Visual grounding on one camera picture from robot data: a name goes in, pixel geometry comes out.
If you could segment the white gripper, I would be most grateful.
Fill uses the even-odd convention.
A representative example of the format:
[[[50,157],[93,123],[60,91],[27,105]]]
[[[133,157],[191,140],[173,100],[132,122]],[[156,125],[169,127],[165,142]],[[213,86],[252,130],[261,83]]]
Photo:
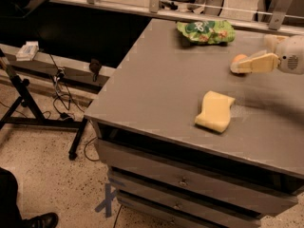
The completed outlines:
[[[297,75],[304,74],[304,36],[287,37],[266,34],[264,44],[272,53],[259,52],[248,56],[239,62],[232,63],[230,70],[236,74],[271,72],[277,68],[279,58],[280,71]]]

